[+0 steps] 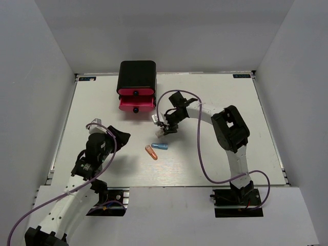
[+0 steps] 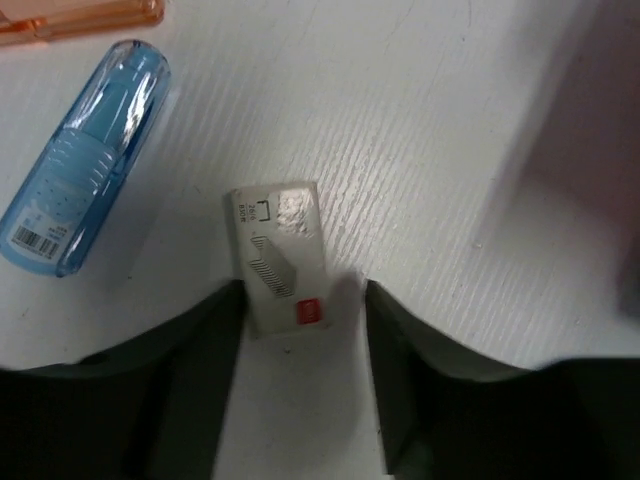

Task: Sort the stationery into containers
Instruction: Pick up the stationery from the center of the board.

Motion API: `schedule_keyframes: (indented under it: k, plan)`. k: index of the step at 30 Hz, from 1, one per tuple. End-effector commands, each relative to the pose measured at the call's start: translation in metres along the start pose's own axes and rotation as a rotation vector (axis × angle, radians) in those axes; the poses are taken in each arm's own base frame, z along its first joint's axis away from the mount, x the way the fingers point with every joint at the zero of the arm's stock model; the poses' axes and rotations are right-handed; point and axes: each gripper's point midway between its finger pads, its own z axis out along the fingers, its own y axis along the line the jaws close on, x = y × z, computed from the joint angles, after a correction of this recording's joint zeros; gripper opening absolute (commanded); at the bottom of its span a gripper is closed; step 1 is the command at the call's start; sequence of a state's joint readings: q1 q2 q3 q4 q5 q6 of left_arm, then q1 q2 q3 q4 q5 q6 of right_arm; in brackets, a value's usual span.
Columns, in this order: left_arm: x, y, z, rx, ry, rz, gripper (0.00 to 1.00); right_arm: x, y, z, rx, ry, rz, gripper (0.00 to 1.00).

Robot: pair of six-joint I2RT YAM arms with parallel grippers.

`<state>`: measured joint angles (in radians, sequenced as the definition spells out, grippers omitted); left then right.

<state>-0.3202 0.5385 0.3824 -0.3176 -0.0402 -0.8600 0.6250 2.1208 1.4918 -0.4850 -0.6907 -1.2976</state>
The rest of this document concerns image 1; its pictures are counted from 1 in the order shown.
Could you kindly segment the white staples box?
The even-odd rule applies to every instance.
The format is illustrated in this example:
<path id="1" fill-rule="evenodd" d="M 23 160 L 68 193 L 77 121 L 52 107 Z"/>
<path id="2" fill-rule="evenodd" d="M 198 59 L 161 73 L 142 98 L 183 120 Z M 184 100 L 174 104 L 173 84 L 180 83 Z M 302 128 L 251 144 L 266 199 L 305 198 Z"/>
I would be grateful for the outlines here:
<path id="1" fill-rule="evenodd" d="M 159 129 L 158 131 L 155 132 L 155 135 L 156 135 L 157 138 L 162 138 L 162 137 L 165 136 L 165 134 L 166 133 L 165 133 L 163 128 L 161 128 L 161 129 Z"/>

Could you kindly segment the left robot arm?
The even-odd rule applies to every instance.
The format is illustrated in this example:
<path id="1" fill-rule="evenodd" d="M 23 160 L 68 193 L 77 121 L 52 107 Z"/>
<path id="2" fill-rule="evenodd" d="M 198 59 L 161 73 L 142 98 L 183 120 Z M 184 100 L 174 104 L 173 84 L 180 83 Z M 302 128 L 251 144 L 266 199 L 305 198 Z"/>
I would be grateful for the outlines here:
<path id="1" fill-rule="evenodd" d="M 96 206 L 109 203 L 107 183 L 99 177 L 110 165 L 106 158 L 114 158 L 131 135 L 96 122 L 86 128 L 86 146 L 77 156 L 63 193 L 52 200 L 54 206 L 41 223 L 27 229 L 26 245 L 68 245 L 83 218 Z"/>

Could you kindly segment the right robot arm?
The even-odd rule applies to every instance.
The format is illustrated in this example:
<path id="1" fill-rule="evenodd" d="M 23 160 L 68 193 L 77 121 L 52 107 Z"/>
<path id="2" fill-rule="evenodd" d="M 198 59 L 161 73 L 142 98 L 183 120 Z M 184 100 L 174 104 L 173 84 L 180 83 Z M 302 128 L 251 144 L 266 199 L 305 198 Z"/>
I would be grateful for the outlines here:
<path id="1" fill-rule="evenodd" d="M 186 90 L 169 90 L 164 95 L 172 93 L 169 97 L 173 108 L 164 114 L 159 112 L 157 101 L 156 113 L 152 115 L 155 125 L 160 127 L 156 135 L 160 138 L 168 134 L 177 133 L 178 124 L 187 118 L 197 119 L 197 152 L 200 166 L 205 178 L 213 184 L 229 183 L 232 200 L 237 204 L 244 204 L 250 198 L 254 183 L 249 175 L 246 150 L 250 131 L 240 115 L 238 109 L 230 105 L 220 108 L 204 104 L 200 97 Z M 200 125 L 207 122 L 213 126 L 219 145 L 225 150 L 231 178 L 224 181 L 212 180 L 204 168 L 200 149 Z"/>

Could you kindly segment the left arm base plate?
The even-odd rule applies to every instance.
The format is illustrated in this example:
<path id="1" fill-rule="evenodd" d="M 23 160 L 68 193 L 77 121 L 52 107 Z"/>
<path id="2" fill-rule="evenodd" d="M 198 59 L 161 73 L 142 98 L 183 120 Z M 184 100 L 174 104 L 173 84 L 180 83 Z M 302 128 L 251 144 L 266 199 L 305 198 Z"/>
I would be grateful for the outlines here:
<path id="1" fill-rule="evenodd" d="M 123 217 L 129 203 L 130 188 L 107 188 L 87 216 Z"/>

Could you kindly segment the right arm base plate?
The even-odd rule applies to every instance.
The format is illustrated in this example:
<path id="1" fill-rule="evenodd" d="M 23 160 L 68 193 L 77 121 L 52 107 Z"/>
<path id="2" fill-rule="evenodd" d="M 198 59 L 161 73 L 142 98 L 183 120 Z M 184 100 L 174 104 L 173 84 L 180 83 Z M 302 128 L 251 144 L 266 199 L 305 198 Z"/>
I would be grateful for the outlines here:
<path id="1" fill-rule="evenodd" d="M 214 202 L 216 218 L 263 217 L 262 207 L 255 209 L 261 204 L 258 189 L 254 189 L 242 201 L 238 201 L 230 189 L 216 189 L 212 191 L 210 199 Z"/>

